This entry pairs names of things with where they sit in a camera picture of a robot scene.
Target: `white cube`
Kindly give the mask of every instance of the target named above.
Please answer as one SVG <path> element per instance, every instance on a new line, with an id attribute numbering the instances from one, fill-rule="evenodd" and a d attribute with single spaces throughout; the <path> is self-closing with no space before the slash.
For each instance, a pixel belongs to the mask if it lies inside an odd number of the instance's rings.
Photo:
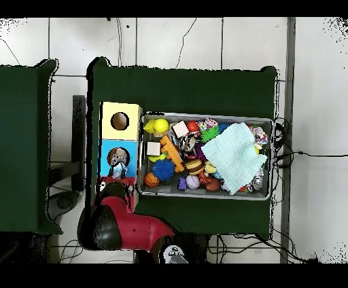
<path id="1" fill-rule="evenodd" d="M 147 155 L 159 156 L 160 155 L 160 143 L 159 142 L 147 142 Z"/>
<path id="2" fill-rule="evenodd" d="M 174 125 L 173 130 L 175 135 L 177 135 L 177 138 L 183 137 L 189 133 L 189 130 L 186 127 L 186 124 L 184 121 L 180 121 L 178 124 Z"/>

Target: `green spiky toy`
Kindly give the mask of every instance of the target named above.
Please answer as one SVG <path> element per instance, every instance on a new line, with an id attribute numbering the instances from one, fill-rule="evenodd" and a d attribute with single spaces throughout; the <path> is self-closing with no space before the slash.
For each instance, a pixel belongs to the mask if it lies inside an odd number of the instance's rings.
<path id="1" fill-rule="evenodd" d="M 202 131 L 202 142 L 206 143 L 219 135 L 219 126 L 214 126 L 208 130 Z"/>

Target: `orange toy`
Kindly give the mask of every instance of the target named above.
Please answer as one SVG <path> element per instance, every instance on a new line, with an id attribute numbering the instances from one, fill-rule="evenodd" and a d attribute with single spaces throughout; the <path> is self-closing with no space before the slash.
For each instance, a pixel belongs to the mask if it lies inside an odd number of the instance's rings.
<path id="1" fill-rule="evenodd" d="M 185 170 L 185 164 L 179 156 L 179 150 L 172 144 L 168 136 L 165 135 L 161 138 L 160 143 L 163 145 L 160 150 L 161 153 L 167 152 L 167 159 L 171 160 L 175 164 L 175 172 L 182 172 Z"/>
<path id="2" fill-rule="evenodd" d="M 160 183 L 160 181 L 158 180 L 158 178 L 152 174 L 152 173 L 148 173 L 145 176 L 145 185 L 148 187 L 156 187 L 158 184 Z"/>

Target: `yellow toy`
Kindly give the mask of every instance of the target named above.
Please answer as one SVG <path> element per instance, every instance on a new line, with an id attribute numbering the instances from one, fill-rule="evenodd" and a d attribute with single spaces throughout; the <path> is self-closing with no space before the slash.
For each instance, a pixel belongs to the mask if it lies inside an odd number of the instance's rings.
<path id="1" fill-rule="evenodd" d="M 150 120 L 144 127 L 148 133 L 153 133 L 155 137 L 163 137 L 169 129 L 169 123 L 164 118 Z"/>
<path id="2" fill-rule="evenodd" d="M 175 172 L 182 172 L 185 170 L 184 162 L 179 156 L 179 151 L 172 144 L 172 142 L 169 140 L 168 136 L 164 136 L 161 140 L 160 143 L 163 145 L 162 149 L 160 150 L 162 153 L 167 152 L 166 158 L 171 160 L 175 164 Z"/>
<path id="3" fill-rule="evenodd" d="M 159 156 L 148 156 L 151 162 L 156 162 L 157 160 L 164 160 L 167 156 L 167 152 L 160 154 Z"/>
<path id="4" fill-rule="evenodd" d="M 204 170 L 207 173 L 215 173 L 216 172 L 216 168 L 213 165 L 211 165 L 211 163 L 209 161 L 205 161 Z"/>

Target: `orange basketball ball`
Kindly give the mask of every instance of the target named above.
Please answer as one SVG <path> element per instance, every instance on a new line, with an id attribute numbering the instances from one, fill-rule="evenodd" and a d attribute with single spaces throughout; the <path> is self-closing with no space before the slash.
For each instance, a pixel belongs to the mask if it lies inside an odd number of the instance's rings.
<path id="1" fill-rule="evenodd" d="M 153 174 L 153 173 L 148 173 L 145 176 L 145 184 L 148 187 L 156 187 L 160 183 L 160 180 Z"/>

